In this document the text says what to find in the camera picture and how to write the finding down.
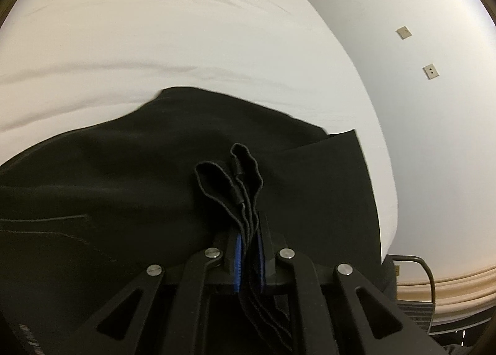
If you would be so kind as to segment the black denim pants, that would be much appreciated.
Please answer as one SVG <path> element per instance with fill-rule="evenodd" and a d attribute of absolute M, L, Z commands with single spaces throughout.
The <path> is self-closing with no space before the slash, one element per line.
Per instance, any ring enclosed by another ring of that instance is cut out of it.
<path fill-rule="evenodd" d="M 320 270 L 349 263 L 387 297 L 357 135 L 228 95 L 171 88 L 1 166 L 1 318 L 16 354 L 64 354 L 82 326 L 136 354 L 300 354 L 292 279 L 260 286 L 266 218 Z M 243 242 L 241 291 L 230 239 Z"/>

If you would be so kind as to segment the lower wall socket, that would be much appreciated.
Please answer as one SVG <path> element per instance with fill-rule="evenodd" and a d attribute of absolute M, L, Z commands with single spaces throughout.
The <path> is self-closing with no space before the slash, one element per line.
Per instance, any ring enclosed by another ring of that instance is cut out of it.
<path fill-rule="evenodd" d="M 427 66 L 423 67 L 422 70 L 424 71 L 428 80 L 433 80 L 440 76 L 434 64 L 428 64 Z"/>

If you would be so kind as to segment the black metal chair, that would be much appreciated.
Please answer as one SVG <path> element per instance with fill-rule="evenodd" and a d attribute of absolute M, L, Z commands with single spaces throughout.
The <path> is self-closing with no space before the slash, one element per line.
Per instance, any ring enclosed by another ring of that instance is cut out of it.
<path fill-rule="evenodd" d="M 426 291 L 419 291 L 413 284 L 397 283 L 396 303 L 421 330 L 430 335 L 436 313 L 436 283 L 430 267 L 424 259 L 413 255 L 389 255 L 395 264 L 396 277 L 399 277 L 399 264 L 415 264 L 422 268 L 427 277 Z"/>

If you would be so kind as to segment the upper wall socket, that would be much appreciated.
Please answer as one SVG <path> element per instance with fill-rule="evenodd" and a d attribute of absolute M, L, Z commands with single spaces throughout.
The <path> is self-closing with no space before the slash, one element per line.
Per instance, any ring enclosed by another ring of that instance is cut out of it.
<path fill-rule="evenodd" d="M 405 40 L 405 39 L 412 36 L 412 33 L 410 32 L 410 30 L 406 26 L 398 28 L 396 30 L 396 33 L 398 34 L 399 37 L 401 37 L 402 40 Z"/>

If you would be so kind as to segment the wall socket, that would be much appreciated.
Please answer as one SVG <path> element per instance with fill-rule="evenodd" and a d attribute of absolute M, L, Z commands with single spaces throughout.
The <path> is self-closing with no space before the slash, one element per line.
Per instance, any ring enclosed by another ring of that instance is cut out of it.
<path fill-rule="evenodd" d="M 423 67 L 422 70 L 424 71 L 428 80 L 433 80 L 440 76 L 434 64 L 428 64 L 427 66 Z"/>
<path fill-rule="evenodd" d="M 406 26 L 398 28 L 396 30 L 396 33 L 398 34 L 399 37 L 401 37 L 402 40 L 405 40 L 405 39 L 412 36 L 412 33 L 410 32 L 410 30 Z"/>

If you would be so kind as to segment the white bed sheet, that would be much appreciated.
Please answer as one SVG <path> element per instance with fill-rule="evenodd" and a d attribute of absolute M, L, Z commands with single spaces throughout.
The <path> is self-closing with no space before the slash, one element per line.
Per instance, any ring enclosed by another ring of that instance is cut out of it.
<path fill-rule="evenodd" d="M 1 0 L 1 158 L 197 86 L 355 130 L 381 250 L 398 200 L 378 117 L 351 58 L 308 0 Z"/>

